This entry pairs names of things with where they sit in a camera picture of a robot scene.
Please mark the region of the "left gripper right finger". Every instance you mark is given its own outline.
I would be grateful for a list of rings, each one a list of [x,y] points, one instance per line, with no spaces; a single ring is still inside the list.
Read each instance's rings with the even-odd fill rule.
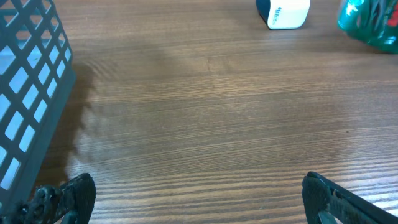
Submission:
[[[397,223],[396,216],[316,172],[303,178],[302,199],[308,224]]]

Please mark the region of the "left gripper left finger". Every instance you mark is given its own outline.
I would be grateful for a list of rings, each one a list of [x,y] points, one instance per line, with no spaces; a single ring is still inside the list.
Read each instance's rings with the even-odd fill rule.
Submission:
[[[88,224],[94,209],[96,186],[88,173],[83,173],[59,187],[37,187],[28,202],[19,202],[1,215],[2,224],[62,223]]]

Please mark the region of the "green 3M gloves package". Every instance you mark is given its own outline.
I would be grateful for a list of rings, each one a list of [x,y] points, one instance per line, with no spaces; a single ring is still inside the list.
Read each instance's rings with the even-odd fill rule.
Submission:
[[[336,23],[353,39],[397,53],[397,0],[343,0]]]

